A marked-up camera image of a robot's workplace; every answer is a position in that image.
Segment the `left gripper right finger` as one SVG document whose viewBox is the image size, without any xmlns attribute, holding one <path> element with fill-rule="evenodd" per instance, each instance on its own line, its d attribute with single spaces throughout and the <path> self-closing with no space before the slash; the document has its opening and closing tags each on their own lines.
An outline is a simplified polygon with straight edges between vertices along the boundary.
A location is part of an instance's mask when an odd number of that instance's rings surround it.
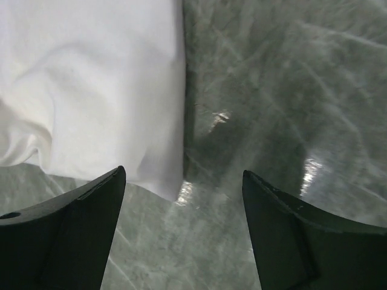
<svg viewBox="0 0 387 290">
<path fill-rule="evenodd" d="M 251 171 L 242 196 L 262 289 L 386 288 L 386 228 L 321 210 Z"/>
</svg>

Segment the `white Coca-Cola t-shirt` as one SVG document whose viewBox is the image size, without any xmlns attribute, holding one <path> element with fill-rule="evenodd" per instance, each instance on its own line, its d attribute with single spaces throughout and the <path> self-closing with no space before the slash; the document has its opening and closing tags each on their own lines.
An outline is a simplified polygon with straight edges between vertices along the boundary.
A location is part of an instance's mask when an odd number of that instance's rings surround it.
<svg viewBox="0 0 387 290">
<path fill-rule="evenodd" d="M 183 182 L 181 1 L 2 1 L 1 166 L 86 181 L 118 166 Z"/>
</svg>

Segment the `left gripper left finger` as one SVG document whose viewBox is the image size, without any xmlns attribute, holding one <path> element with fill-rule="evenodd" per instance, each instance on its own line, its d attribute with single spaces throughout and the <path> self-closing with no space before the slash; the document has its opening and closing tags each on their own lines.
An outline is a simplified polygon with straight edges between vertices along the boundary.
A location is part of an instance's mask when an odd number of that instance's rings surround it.
<svg viewBox="0 0 387 290">
<path fill-rule="evenodd" d="M 1 289 L 100 289 L 126 185 L 122 166 L 1 216 Z"/>
</svg>

